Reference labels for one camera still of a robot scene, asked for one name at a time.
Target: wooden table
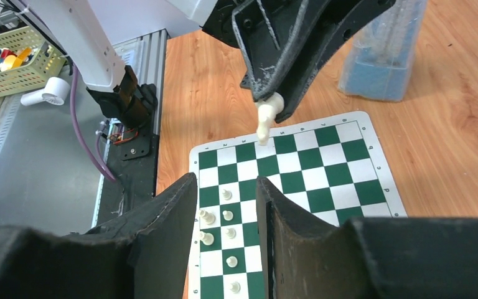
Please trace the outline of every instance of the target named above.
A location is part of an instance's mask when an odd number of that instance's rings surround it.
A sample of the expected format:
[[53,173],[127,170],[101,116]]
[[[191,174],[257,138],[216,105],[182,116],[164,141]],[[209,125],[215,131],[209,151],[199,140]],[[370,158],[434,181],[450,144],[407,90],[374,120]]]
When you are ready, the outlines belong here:
[[[281,125],[366,111],[409,216],[478,217],[478,1],[429,0],[400,103],[338,91],[349,50],[331,58]],[[245,70],[239,50],[203,32],[168,41],[159,192],[189,171],[194,146],[255,132],[250,92],[239,88]]]

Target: chessboard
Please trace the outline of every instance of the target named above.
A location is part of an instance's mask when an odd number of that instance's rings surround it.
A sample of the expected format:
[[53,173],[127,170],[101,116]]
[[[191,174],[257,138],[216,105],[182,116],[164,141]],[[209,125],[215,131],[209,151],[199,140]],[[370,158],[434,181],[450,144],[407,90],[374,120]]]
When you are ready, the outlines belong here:
[[215,141],[190,153],[199,198],[188,265],[189,299],[265,299],[256,179],[332,225],[350,217],[407,217],[365,112]]

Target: yellow basket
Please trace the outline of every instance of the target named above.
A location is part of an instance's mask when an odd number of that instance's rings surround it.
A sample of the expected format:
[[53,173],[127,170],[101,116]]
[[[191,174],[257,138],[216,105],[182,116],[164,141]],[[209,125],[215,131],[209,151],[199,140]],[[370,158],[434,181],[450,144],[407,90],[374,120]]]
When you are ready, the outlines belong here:
[[[0,34],[0,48],[8,48],[16,54],[27,47],[41,49],[46,42],[30,27]],[[43,88],[50,77],[59,75],[65,58],[54,47],[47,53],[37,50],[27,65],[0,72],[0,97]]]

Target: plastic container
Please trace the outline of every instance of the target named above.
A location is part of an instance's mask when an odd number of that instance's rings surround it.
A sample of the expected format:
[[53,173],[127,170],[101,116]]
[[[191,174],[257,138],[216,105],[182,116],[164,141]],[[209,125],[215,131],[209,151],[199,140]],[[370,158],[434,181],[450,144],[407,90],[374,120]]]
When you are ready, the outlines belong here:
[[25,48],[36,49],[30,61],[21,67],[0,72],[0,97],[44,88],[50,77],[56,77],[65,58],[30,27],[0,34],[0,49],[19,53]]
[[345,59],[339,88],[348,95],[399,102],[415,59],[427,0],[396,0],[358,32]]

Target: cable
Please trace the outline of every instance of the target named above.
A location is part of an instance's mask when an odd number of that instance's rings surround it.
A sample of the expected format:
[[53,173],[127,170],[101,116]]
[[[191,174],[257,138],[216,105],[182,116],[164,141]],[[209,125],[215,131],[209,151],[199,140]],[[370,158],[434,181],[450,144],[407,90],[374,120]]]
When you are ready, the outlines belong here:
[[76,65],[73,66],[74,76],[72,77],[72,85],[70,87],[70,116],[72,117],[72,126],[74,127],[74,132],[76,133],[76,137],[80,142],[80,145],[87,153],[87,156],[91,160],[91,162],[96,166],[96,169],[99,170],[106,177],[109,181],[115,183],[116,178],[115,176],[109,171],[109,169],[104,170],[94,154],[90,151],[89,147],[85,143],[85,139],[83,138],[82,131],[80,130],[80,125],[78,124],[78,117],[76,115],[76,92],[78,90],[78,76],[80,76],[80,71]]

